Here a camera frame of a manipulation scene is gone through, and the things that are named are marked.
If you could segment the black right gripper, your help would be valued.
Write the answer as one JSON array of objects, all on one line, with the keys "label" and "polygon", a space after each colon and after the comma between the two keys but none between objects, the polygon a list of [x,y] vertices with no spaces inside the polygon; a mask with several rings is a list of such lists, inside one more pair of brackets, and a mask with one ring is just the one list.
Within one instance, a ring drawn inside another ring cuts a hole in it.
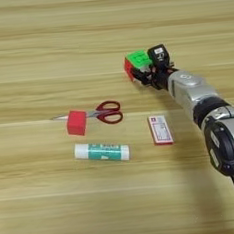
[{"label": "black right gripper", "polygon": [[143,85],[153,86],[157,90],[168,89],[168,79],[172,73],[177,72],[177,69],[171,65],[154,65],[153,62],[148,61],[148,70],[150,72],[141,72],[137,68],[132,69],[132,75],[139,80]]}]

